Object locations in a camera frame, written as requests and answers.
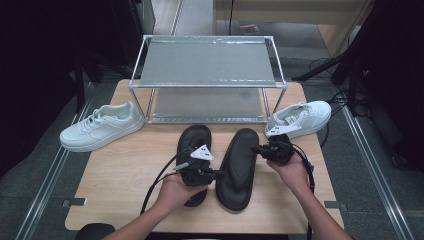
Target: electrical cord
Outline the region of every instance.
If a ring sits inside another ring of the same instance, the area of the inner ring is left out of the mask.
[[[348,105],[348,98],[347,97],[337,97],[340,94],[348,93],[348,92],[349,92],[349,90],[341,90],[341,91],[337,92],[336,94],[334,94],[334,96],[330,100],[327,100],[326,101],[328,104],[334,104],[334,103],[338,103],[339,104],[336,108],[334,108],[334,109],[331,110],[331,117],[335,116],[345,106]],[[364,107],[366,107],[366,103],[365,103],[364,100],[356,100],[354,105],[355,106],[364,106]],[[367,114],[359,114],[358,112],[356,112],[356,115],[358,117],[367,117],[368,116]],[[329,134],[330,134],[330,125],[329,125],[329,122],[328,122],[327,125],[326,125],[325,137],[324,137],[323,141],[320,143],[321,148],[327,142]]]
[[[231,0],[231,10],[230,10],[230,25],[229,25],[229,31],[228,34],[231,36],[231,22],[233,20],[233,9],[234,9],[234,0]]]
[[[309,63],[309,71],[312,71],[312,65],[318,61],[321,60],[325,60],[324,63],[328,62],[330,60],[330,58],[317,58],[315,60],[313,60],[311,63]],[[325,70],[327,73],[329,74],[333,74],[332,72],[330,72],[328,69]],[[323,76],[319,76],[318,74],[316,75],[317,78],[324,78]]]
[[[153,189],[155,188],[155,186],[162,181],[164,178],[170,176],[170,175],[174,175],[174,174],[178,174],[178,173],[171,173],[169,175],[166,175],[165,177],[161,178],[162,174],[165,172],[165,170],[169,167],[169,165],[171,165],[171,163],[177,159],[177,157],[179,157],[181,154],[183,154],[186,150],[177,153],[173,158],[171,158],[171,160],[169,160],[169,162],[165,165],[165,167],[162,168],[162,170],[160,171],[160,173],[158,174],[158,176],[156,177],[155,181],[153,182],[153,184],[150,186],[149,190],[147,191],[146,197],[144,198],[144,202],[143,202],[143,207],[141,208],[140,211],[140,215],[143,214],[146,211],[146,207],[147,207],[147,203],[149,202],[149,198],[150,195],[153,192]]]
[[[276,141],[275,143],[277,143],[279,145],[283,145],[283,147],[289,147],[299,155],[299,157],[302,159],[302,164],[305,167],[306,173],[308,174],[309,188],[310,188],[312,194],[314,194],[314,192],[315,192],[315,180],[314,180],[314,176],[312,174],[314,167],[309,162],[309,160],[306,157],[306,154],[302,150],[302,148],[300,148],[298,145],[293,144],[293,143],[290,143],[291,145],[287,144],[285,142],[281,142],[281,141]],[[306,239],[307,240],[312,239],[312,227],[311,227],[311,224],[309,223],[309,221],[308,221],[308,231],[307,231]]]
[[[224,0],[221,0],[221,2],[222,2],[222,9],[224,11],[224,26],[225,26],[225,30],[227,30],[227,33],[229,33],[228,26],[227,26],[227,19],[225,18],[225,16],[227,16],[227,12],[225,11],[225,3],[224,3]]]

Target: black cable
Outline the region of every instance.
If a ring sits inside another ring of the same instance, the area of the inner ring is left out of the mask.
[[[339,113],[339,112],[340,112],[340,110],[342,110],[342,109],[343,109],[343,107],[345,107],[345,106],[347,106],[347,103],[343,103],[343,104],[341,104],[341,105],[337,106],[337,108],[336,108],[336,109],[334,109],[334,110],[332,111],[331,116],[334,116],[334,115],[336,115],[337,113]]]
[[[305,152],[302,150],[302,148],[300,148],[298,145],[291,143],[292,146],[290,146],[289,144],[285,143],[285,142],[277,142],[279,144],[283,144],[286,147],[290,147],[293,151],[295,151],[299,157],[302,159],[302,164],[305,167],[306,173],[308,174],[309,177],[309,188],[312,192],[312,194],[315,193],[315,180],[314,180],[314,175],[312,174],[313,172],[313,166],[311,165],[311,163],[309,162],[308,158],[306,157]],[[306,239],[310,240],[312,239],[312,226],[308,221],[308,230],[307,230],[307,234],[306,234]]]
[[[324,140],[322,140],[322,143],[320,144],[320,147],[324,147],[324,144],[327,142],[328,140],[328,135],[330,135],[330,122],[327,122],[327,127],[326,127],[326,131],[325,131],[325,137]]]
[[[180,174],[180,173],[179,172],[173,172],[173,173],[166,174],[165,176],[163,176],[163,178],[159,179],[158,182],[162,181],[163,179],[165,179],[165,178],[167,178],[167,177],[169,177],[171,175],[176,175],[176,174]]]
[[[169,162],[165,165],[164,168],[162,168],[162,170],[160,171],[160,173],[158,174],[158,176],[156,177],[155,181],[153,182],[153,184],[150,186],[149,190],[147,191],[146,197],[144,198],[144,202],[143,202],[143,207],[141,208],[140,211],[140,215],[143,214],[146,211],[146,207],[147,207],[147,203],[149,202],[149,198],[150,195],[153,192],[153,189],[155,188],[155,186],[161,181],[163,180],[165,177],[160,178],[162,176],[162,174],[165,172],[165,170],[169,167],[169,165],[171,165],[171,163],[182,153],[184,153],[185,151],[182,151],[180,153],[177,153],[171,160],[169,160]]]
[[[338,96],[338,95],[340,95],[340,94],[342,94],[342,93],[345,93],[345,92],[348,92],[349,90],[341,90],[341,91],[338,91],[336,94],[334,94],[334,96],[330,99],[330,100],[327,100],[326,102],[328,102],[328,103],[332,103],[333,101],[334,101],[334,99],[336,99],[336,97]]]
[[[234,0],[231,1],[231,11],[230,11],[230,26],[228,34],[231,36],[231,21],[233,20],[233,8],[234,8]]]
[[[317,58],[315,60],[313,60],[311,63],[309,63],[309,71],[312,71],[312,65],[320,60],[325,60],[323,64],[327,63],[328,61],[330,61],[330,58]],[[325,70],[328,74],[332,75],[333,73],[330,72],[328,69]],[[322,76],[319,76],[318,74],[316,75],[317,78],[324,78]]]
[[[225,16],[227,16],[227,13],[225,12],[225,1],[221,0],[222,2],[222,9],[224,10],[224,26],[225,26],[225,30],[227,30],[227,34],[229,33],[228,31],[228,26],[227,26],[227,19],[225,18]]]

